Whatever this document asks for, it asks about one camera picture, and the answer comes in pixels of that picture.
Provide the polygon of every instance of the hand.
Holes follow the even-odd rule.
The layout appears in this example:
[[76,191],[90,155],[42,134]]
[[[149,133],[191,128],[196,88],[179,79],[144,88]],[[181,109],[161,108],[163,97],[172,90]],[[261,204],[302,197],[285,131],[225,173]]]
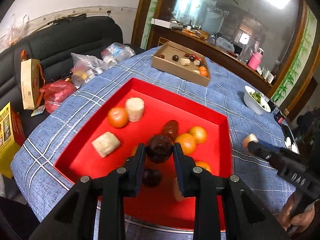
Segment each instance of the hand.
[[284,228],[284,230],[287,230],[290,225],[298,226],[298,229],[293,233],[295,234],[302,233],[308,228],[308,226],[310,226],[315,217],[315,205],[313,204],[311,210],[305,211],[302,214],[291,218],[290,211],[293,208],[293,194],[291,194],[291,196],[287,200],[287,203],[283,206],[278,216],[278,222]]

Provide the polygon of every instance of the cardboard box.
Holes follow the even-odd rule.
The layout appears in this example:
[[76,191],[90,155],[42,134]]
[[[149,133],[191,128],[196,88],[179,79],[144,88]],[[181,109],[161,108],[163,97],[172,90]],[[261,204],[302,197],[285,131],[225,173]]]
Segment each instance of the cardboard box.
[[[152,58],[151,66],[153,68],[159,69],[161,71],[170,73],[172,75],[175,75],[177,77],[190,81],[192,83],[199,84],[201,86],[206,87],[211,80],[211,74],[210,74],[209,68],[207,68],[208,77],[204,77],[196,72],[193,72],[193,70],[198,70],[198,67],[195,66],[193,62],[191,62],[189,66],[183,66],[180,63],[180,60],[178,62],[175,62],[172,60],[172,57],[174,55],[178,55],[179,58],[185,58],[184,57],[185,53],[195,54],[197,57],[203,58],[204,64],[206,66],[208,65],[204,56],[201,55],[200,53],[197,53],[191,49],[188,49],[172,41],[168,41],[154,54]],[[164,59],[158,57],[161,54],[164,55],[165,57]]]
[[13,111],[9,102],[0,111],[0,173],[9,179],[13,176],[11,162],[24,141],[19,115]]
[[34,110],[39,99],[40,60],[28,59],[21,62],[21,92],[23,109]]

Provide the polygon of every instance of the black sofa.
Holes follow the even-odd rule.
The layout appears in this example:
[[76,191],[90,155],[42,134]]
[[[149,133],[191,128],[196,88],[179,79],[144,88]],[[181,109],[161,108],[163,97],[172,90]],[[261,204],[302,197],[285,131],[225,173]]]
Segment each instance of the black sofa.
[[[9,101],[12,103],[13,109],[20,114],[26,137],[49,116],[44,112],[31,117],[31,110],[23,110],[20,54],[24,49],[30,58],[40,60],[45,80],[51,83],[70,75],[73,67],[71,52],[101,59],[102,50],[114,42],[123,43],[122,31],[112,18],[106,16],[74,18],[23,38],[0,54],[0,110]],[[136,54],[144,51],[133,49]]]

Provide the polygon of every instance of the table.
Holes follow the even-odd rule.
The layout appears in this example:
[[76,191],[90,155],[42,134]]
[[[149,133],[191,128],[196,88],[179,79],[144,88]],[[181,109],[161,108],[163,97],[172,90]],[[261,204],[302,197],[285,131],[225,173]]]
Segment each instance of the table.
[[[131,77],[203,104],[228,117],[234,173],[265,203],[280,212],[293,186],[277,177],[270,165],[248,154],[242,140],[254,133],[261,141],[284,146],[283,134],[272,114],[257,115],[243,102],[246,81],[216,63],[209,63],[212,80],[202,87],[151,68],[157,48],[113,66],[81,87],[40,124],[12,161],[12,171],[25,199],[41,221],[72,187],[53,167],[55,161],[84,123]],[[98,206],[95,237],[97,239]],[[127,239],[192,239],[192,232],[149,225],[126,216]]]

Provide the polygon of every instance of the white bowl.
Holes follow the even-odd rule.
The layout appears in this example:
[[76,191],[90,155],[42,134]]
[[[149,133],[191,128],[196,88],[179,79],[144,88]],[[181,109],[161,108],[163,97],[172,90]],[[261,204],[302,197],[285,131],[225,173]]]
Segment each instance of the white bowl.
[[257,114],[263,114],[265,112],[270,113],[271,109],[270,106],[267,104],[267,102],[264,100],[263,97],[261,97],[261,105],[263,105],[265,108],[263,108],[259,103],[252,97],[252,95],[249,94],[249,92],[254,93],[255,90],[251,87],[245,86],[244,91],[244,102],[247,107],[249,107],[251,110],[256,112]]

